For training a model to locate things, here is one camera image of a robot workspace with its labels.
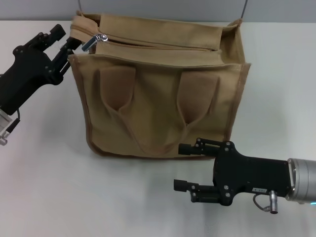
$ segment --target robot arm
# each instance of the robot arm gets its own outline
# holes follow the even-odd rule
[[[174,190],[189,191],[192,202],[211,202],[229,206],[238,193],[253,193],[263,211],[277,213],[277,197],[299,203],[316,201],[316,161],[288,161],[241,155],[231,141],[217,142],[197,138],[194,146],[179,145],[179,154],[215,157],[214,186],[174,180]],[[255,198],[269,195],[270,205],[262,208]]]
[[[0,77],[0,134],[7,127],[10,115],[18,113],[18,118],[0,135],[0,145],[7,144],[7,137],[20,121],[19,108],[41,86],[58,85],[70,67],[68,55],[81,45],[81,41],[69,38],[53,60],[44,51],[59,41],[65,31],[56,25],[50,34],[38,33],[25,45],[13,50],[14,64]]]

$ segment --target metal zipper pull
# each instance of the metal zipper pull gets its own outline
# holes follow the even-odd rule
[[[82,50],[84,52],[88,51],[92,46],[94,46],[97,42],[105,42],[108,40],[108,37],[105,34],[96,34],[94,35],[87,43],[82,46]]]

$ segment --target white table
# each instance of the white table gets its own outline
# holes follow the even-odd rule
[[[12,50],[55,24],[0,22],[0,72]],[[252,63],[232,141],[247,156],[316,159],[316,24],[244,23]],[[47,50],[52,58],[65,42]],[[173,179],[212,184],[213,161],[101,158],[85,141],[71,73],[38,90],[0,147],[1,237],[316,237],[316,206],[279,198],[279,214],[260,211],[251,194],[230,207],[191,203]],[[259,197],[262,205],[268,197]]]

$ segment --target tan canvas bag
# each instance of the tan canvas bag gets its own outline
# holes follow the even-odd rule
[[[75,16],[71,37],[109,39],[69,57],[90,148],[103,156],[179,158],[179,143],[229,140],[250,67],[240,24]]]

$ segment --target bag handle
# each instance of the bag handle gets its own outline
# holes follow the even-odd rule
[[[136,69],[131,66],[112,66],[100,70],[101,100],[112,118],[132,137],[138,147],[151,156],[161,156],[174,149],[186,136],[190,127],[200,121],[210,110],[218,78],[209,72],[182,72],[177,109],[182,120],[179,137],[164,146],[143,144],[135,135],[130,120],[124,114],[132,103]]]

